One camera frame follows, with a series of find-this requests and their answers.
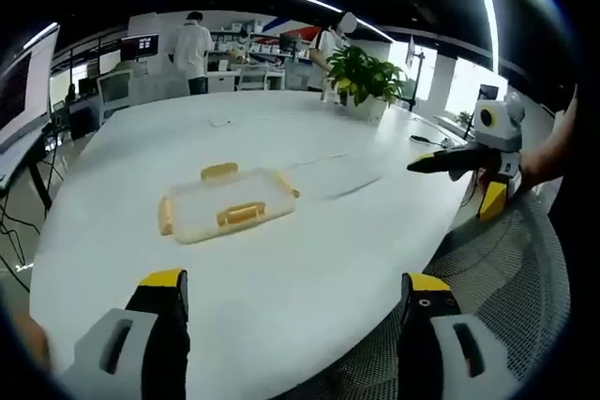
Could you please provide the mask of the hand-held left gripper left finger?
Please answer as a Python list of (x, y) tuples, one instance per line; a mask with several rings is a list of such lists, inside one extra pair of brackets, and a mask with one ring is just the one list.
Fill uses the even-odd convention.
[(82, 336), (60, 380), (75, 399), (184, 399), (189, 351), (188, 272), (159, 271)]

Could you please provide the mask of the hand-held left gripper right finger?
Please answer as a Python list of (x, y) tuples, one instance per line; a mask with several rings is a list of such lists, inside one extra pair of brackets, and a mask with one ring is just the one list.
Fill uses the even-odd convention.
[(516, 378), (503, 342), (451, 288), (427, 274), (402, 276), (397, 339), (400, 399), (508, 399)]

